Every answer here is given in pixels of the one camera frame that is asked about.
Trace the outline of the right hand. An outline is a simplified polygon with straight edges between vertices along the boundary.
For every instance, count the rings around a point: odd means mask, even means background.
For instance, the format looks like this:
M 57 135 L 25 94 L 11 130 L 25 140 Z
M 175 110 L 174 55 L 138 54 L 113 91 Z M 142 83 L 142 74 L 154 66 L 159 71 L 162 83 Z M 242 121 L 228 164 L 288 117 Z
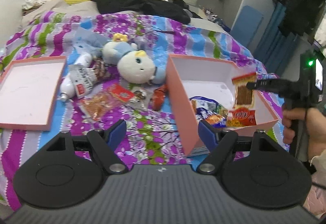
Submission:
M 309 137 L 307 147 L 308 159 L 321 155 L 325 150 L 325 116 L 316 108 L 286 110 L 285 104 L 282 106 L 282 114 L 282 124 L 284 126 L 283 143 L 289 145 L 294 139 L 295 132 L 291 128 L 292 122 L 295 120 L 303 121 Z

